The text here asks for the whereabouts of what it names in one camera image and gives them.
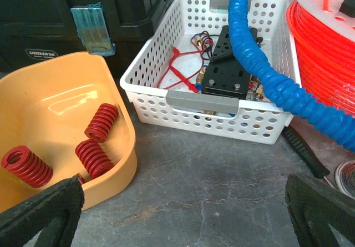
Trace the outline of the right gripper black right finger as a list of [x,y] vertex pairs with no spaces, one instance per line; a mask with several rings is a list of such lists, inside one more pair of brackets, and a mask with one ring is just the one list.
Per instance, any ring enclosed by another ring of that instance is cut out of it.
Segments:
[[354,246],[354,199],[305,174],[291,174],[285,202],[299,246]]

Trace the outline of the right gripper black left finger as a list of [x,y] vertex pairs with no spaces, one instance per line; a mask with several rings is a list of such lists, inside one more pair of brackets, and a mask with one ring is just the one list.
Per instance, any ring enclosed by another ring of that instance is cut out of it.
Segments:
[[71,246],[84,205],[82,176],[63,179],[1,213],[1,246]]

